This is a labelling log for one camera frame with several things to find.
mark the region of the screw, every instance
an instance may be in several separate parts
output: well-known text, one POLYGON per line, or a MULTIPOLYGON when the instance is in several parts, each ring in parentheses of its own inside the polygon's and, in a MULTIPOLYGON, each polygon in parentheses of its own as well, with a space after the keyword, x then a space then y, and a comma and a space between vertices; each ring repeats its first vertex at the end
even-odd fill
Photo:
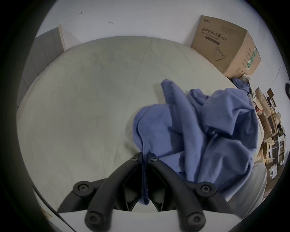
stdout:
POLYGON ((159 159, 158 159, 158 157, 152 157, 150 160, 151 160, 151 161, 157 161, 157 160, 159 160, 159 159))
POLYGON ((88 213, 87 218, 89 219, 89 223, 91 225, 95 225, 98 227, 103 225, 103 219, 99 213, 90 212, 90 213, 88 213))
POLYGON ((201 190, 204 191, 204 192, 209 192, 211 190, 211 187, 208 186, 208 185, 204 185, 201 187, 201 190))
POLYGON ((205 224, 205 217, 201 213, 193 213, 187 217, 186 222, 190 227, 201 226, 205 224))
POLYGON ((85 184, 82 184, 82 185, 80 185, 80 186, 78 187, 78 189, 79 189, 80 191, 82 191, 82 192, 85 192, 85 191, 88 190, 88 186, 85 185, 85 184))

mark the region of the stacked cardboard box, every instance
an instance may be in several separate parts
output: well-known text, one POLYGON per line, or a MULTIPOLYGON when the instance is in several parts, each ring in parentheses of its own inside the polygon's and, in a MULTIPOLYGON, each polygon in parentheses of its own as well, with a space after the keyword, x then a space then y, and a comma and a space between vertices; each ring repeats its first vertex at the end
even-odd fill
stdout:
POLYGON ((267 175, 284 163, 285 130, 281 125, 281 114, 273 98, 271 89, 264 95, 256 89, 256 110, 264 129, 264 139, 255 162, 263 162, 267 167, 267 175))

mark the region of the white floor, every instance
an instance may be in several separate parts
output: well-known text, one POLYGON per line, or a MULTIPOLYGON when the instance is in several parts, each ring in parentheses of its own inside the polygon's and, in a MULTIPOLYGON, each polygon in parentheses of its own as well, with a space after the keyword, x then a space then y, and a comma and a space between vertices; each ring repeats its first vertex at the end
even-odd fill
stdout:
MULTIPOLYGON (((221 18, 247 29, 261 56, 253 74, 254 87, 265 93, 270 87, 290 133, 290 100, 284 91, 288 74, 266 24, 242 0, 58 0, 43 21, 38 35, 59 24, 81 43, 120 36, 141 35, 172 40, 190 46, 201 15, 221 18)), ((289 153, 290 141, 286 143, 289 153)))

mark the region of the bed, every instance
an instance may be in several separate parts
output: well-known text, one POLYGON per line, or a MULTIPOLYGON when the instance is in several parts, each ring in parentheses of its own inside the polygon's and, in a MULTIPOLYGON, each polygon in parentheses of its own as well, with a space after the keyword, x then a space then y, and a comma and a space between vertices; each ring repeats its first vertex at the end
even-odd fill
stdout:
POLYGON ((138 36, 77 45, 37 76, 19 104, 18 139, 35 186, 54 209, 76 182, 106 178, 138 152, 134 115, 165 103, 164 79, 206 95, 235 88, 192 48, 138 36))

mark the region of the sticker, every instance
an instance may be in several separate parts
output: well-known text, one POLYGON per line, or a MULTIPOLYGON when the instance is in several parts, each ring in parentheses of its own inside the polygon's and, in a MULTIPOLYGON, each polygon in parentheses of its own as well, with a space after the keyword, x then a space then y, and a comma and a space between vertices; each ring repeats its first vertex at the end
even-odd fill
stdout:
POLYGON ((44 208, 41 207, 41 211, 43 212, 43 214, 44 214, 44 216, 46 217, 46 219, 51 219, 51 218, 52 218, 52 216, 51 216, 48 212, 46 212, 46 211, 44 210, 44 208))
POLYGON ((252 54, 252 57, 249 59, 249 61, 247 63, 247 65, 248 65, 247 70, 249 70, 251 64, 253 63, 253 60, 256 57, 256 53, 257 53, 257 48, 255 47, 253 54, 252 54))

